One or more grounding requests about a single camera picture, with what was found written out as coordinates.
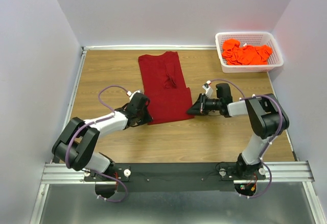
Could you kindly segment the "dark red t-shirt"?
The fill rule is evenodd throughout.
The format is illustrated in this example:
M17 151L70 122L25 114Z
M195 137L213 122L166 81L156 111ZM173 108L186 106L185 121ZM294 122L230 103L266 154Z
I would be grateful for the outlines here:
M194 118L187 114L192 106L191 90L186 86L177 52L138 58L144 93L150 99L149 125Z

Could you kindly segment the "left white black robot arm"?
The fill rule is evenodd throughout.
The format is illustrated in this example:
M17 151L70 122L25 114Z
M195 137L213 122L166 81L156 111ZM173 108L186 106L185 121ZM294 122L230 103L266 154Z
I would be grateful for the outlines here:
M110 114L86 120L72 118L54 143L52 154L75 171L88 169L98 175L115 177L113 160L95 152L98 139L152 121L148 111L150 99L139 91L129 96L128 103Z

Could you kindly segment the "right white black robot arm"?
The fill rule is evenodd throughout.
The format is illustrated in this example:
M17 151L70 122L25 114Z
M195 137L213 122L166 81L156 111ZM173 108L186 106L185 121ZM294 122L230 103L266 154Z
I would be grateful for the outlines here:
M289 127L288 116L273 94L253 95L234 102L228 83L216 85L216 98L211 98L210 84L208 81L202 86L205 93L199 94L187 114L206 116L219 112L226 118L248 116L253 131L249 143L235 163L218 163L218 172L223 180L250 179L262 168L263 156L275 138Z

